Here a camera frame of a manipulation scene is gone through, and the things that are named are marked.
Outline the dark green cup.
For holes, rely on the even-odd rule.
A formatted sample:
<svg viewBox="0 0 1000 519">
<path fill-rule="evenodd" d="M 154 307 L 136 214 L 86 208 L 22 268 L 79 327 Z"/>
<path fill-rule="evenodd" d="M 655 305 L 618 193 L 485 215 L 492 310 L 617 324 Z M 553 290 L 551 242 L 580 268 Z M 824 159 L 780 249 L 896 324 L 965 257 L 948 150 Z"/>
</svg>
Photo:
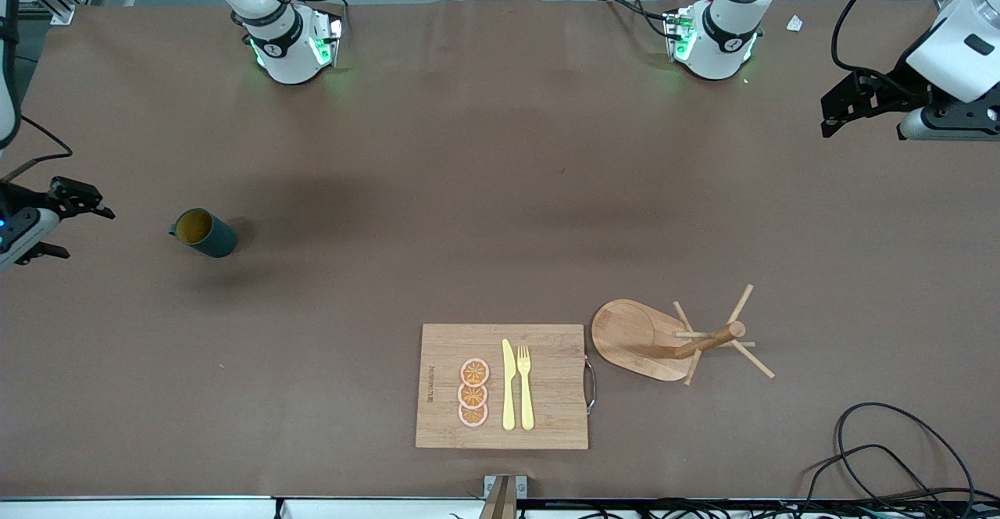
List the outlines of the dark green cup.
<svg viewBox="0 0 1000 519">
<path fill-rule="evenodd" d="M 216 259 L 232 254 L 238 245 L 233 228 L 203 208 L 186 210 L 171 224 L 168 234 L 186 247 Z"/>
</svg>

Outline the wooden cup rack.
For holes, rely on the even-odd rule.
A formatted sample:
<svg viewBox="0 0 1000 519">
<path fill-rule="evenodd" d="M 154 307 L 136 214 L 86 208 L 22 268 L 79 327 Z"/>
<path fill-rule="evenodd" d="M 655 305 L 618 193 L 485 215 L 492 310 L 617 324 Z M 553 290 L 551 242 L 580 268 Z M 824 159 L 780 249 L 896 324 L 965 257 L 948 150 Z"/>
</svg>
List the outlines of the wooden cup rack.
<svg viewBox="0 0 1000 519">
<path fill-rule="evenodd" d="M 697 330 L 678 301 L 673 302 L 673 312 L 666 313 L 634 299 L 614 299 L 593 316 L 591 341 L 605 361 L 657 381 L 691 386 L 712 349 L 732 349 L 766 378 L 775 379 L 776 374 L 751 352 L 754 344 L 743 340 L 746 327 L 740 316 L 753 291 L 753 284 L 745 286 L 715 331 Z"/>
</svg>

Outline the bamboo cutting board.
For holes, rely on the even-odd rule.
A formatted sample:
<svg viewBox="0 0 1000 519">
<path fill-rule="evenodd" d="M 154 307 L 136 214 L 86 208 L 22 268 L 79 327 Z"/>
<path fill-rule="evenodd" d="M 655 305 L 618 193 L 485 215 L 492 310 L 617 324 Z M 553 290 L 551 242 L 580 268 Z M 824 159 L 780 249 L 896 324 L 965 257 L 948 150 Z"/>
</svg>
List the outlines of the bamboo cutting board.
<svg viewBox="0 0 1000 519">
<path fill-rule="evenodd" d="M 530 350 L 535 416 L 531 431 L 522 428 L 518 372 L 512 384 L 516 426 L 510 432 L 502 427 L 504 338 L 510 341 L 515 358 L 518 345 L 528 345 Z M 459 370 L 470 358 L 486 361 L 491 369 L 485 385 L 489 416 L 477 428 L 466 427 L 457 416 Z M 586 450 L 589 434 L 584 376 L 581 324 L 425 324 L 415 444 L 421 449 Z"/>
</svg>

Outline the yellow plastic fork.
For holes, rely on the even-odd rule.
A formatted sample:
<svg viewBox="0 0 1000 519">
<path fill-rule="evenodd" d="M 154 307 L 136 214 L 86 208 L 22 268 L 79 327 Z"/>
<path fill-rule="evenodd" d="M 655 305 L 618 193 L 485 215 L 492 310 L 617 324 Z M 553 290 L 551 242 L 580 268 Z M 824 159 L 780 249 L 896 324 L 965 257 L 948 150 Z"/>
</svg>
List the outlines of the yellow plastic fork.
<svg viewBox="0 0 1000 519">
<path fill-rule="evenodd" d="M 525 431 L 531 431 L 535 427 L 535 416 L 530 388 L 531 359 L 528 345 L 518 345 L 516 368 L 520 377 L 522 428 Z"/>
</svg>

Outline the yellow plastic knife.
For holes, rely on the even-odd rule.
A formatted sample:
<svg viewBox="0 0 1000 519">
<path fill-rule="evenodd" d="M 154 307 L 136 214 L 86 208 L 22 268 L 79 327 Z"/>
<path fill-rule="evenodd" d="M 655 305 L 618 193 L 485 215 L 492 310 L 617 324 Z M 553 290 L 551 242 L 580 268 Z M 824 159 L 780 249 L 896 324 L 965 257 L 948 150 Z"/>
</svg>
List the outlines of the yellow plastic knife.
<svg viewBox="0 0 1000 519">
<path fill-rule="evenodd" d="M 512 345 L 507 338 L 502 340 L 503 365 L 504 365 L 504 395 L 502 410 L 502 427 L 510 432 L 516 426 L 516 412 L 513 395 L 513 381 L 516 376 L 516 358 Z"/>
</svg>

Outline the white table edge rail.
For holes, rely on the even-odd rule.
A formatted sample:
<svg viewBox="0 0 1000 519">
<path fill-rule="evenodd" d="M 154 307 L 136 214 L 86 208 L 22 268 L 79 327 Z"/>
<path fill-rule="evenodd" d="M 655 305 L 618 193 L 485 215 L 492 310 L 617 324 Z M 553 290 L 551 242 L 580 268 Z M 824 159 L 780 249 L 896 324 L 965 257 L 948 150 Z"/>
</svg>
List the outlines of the white table edge rail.
<svg viewBox="0 0 1000 519">
<path fill-rule="evenodd" d="M 492 519 L 483 496 L 129 496 L 0 499 L 0 519 Z M 869 499 L 528 498 L 510 519 L 1000 519 L 1000 495 Z"/>
</svg>

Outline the metal mounting bracket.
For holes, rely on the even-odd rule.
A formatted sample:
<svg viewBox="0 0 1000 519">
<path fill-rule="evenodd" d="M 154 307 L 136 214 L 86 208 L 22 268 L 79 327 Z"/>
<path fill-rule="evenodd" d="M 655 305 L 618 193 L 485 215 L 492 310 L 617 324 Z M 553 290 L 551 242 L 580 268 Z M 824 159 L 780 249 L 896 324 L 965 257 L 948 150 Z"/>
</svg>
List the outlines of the metal mounting bracket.
<svg viewBox="0 0 1000 519">
<path fill-rule="evenodd" d="M 528 495 L 526 475 L 484 478 L 484 504 L 479 519 L 521 519 L 520 502 Z"/>
</svg>

